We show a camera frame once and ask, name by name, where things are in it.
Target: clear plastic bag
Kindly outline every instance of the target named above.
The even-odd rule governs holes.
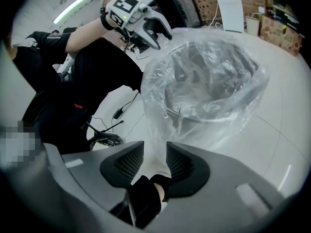
[[[174,29],[146,66],[141,94],[153,148],[167,141],[213,150],[240,132],[258,107],[267,69],[226,33]]]

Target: white container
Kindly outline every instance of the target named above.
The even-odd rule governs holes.
[[[246,17],[246,32],[258,36],[259,20],[253,17]]]

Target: cardboard box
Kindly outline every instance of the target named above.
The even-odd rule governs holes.
[[[272,20],[266,16],[261,16],[260,38],[270,42],[293,56],[299,54],[302,46],[302,36],[288,26]]]

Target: power adapter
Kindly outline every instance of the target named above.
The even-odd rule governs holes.
[[[121,109],[118,109],[115,114],[112,116],[113,119],[118,119],[123,113],[123,110],[122,108]]]

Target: black pants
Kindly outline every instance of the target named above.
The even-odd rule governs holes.
[[[59,111],[57,124],[51,122],[49,132],[41,137],[56,145],[61,154],[89,151],[86,131],[81,130],[84,122],[109,92],[122,85],[140,91],[143,75],[127,54],[104,38],[82,49],[71,71],[66,86],[72,89],[70,95],[53,99],[46,109]]]

